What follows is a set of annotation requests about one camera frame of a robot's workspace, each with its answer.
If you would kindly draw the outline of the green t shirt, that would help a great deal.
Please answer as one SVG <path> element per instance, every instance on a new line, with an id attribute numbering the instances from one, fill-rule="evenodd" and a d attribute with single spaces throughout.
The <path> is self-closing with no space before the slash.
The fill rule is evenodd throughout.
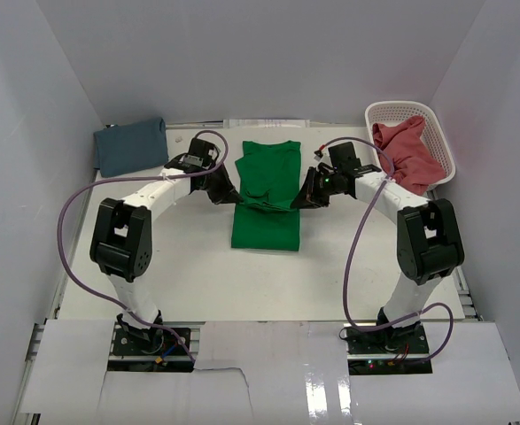
<path id="1" fill-rule="evenodd" d="M 298 251 L 300 212 L 291 208 L 299 193 L 301 143 L 242 143 L 236 161 L 243 202 L 236 205 L 234 249 Z"/>

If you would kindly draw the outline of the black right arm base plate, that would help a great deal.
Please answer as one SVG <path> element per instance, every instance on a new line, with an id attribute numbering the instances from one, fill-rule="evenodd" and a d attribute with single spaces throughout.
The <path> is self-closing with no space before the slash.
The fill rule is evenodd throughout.
<path id="1" fill-rule="evenodd" d="M 423 325 L 405 335 L 388 338 L 382 332 L 361 333 L 342 328 L 338 337 L 346 342 L 350 376 L 430 375 L 430 347 Z"/>

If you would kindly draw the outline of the pink t shirt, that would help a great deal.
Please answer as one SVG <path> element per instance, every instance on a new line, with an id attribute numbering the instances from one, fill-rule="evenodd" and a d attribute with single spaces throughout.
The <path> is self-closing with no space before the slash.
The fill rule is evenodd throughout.
<path id="1" fill-rule="evenodd" d="M 424 128 L 425 119 L 419 115 L 394 127 L 382 123 L 372 126 L 374 144 L 381 150 L 378 158 L 383 170 L 391 172 L 389 158 L 393 163 L 393 180 L 419 196 L 446 177 L 442 165 L 432 157 L 421 140 Z"/>

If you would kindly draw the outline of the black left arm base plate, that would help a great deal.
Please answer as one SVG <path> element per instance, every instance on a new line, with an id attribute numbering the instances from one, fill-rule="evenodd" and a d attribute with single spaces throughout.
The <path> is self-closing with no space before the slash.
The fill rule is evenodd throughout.
<path id="1" fill-rule="evenodd" d="M 177 339 L 158 330 L 148 348 L 140 348 L 131 335 L 115 325 L 107 370 L 132 373 L 191 373 L 193 362 Z"/>

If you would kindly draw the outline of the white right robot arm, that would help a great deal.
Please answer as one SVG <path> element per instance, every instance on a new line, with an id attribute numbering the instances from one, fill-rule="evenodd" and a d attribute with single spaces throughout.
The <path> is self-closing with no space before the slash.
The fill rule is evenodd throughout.
<path id="1" fill-rule="evenodd" d="M 298 195 L 291 202 L 295 210 L 329 206 L 331 197 L 347 195 L 366 204 L 345 263 L 342 304 L 349 329 L 356 335 L 373 336 L 385 352 L 395 353 L 408 341 L 408 333 L 420 324 L 424 313 L 445 308 L 430 297 L 439 284 L 465 258 L 454 207 L 446 199 L 431 200 L 404 189 L 392 176 L 373 164 L 364 166 L 354 145 L 357 137 L 339 137 L 323 144 L 317 158 L 330 157 L 307 170 Z M 349 279 L 353 256 L 369 215 L 380 212 L 396 227 L 396 258 L 400 276 L 389 300 L 380 308 L 373 326 L 356 324 L 349 311 Z"/>

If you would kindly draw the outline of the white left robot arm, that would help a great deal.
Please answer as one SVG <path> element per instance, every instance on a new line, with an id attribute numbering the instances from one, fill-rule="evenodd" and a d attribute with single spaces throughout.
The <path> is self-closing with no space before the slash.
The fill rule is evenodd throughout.
<path id="1" fill-rule="evenodd" d="M 153 353 L 163 343 L 161 311 L 142 276 L 151 263 L 152 223 L 177 201 L 204 191 L 215 205 L 243 202 L 221 163 L 221 151 L 195 136 L 187 152 L 169 160 L 157 180 L 120 199 L 106 198 L 98 207 L 89 249 L 90 259 L 113 284 L 125 307 L 117 322 L 128 340 Z"/>

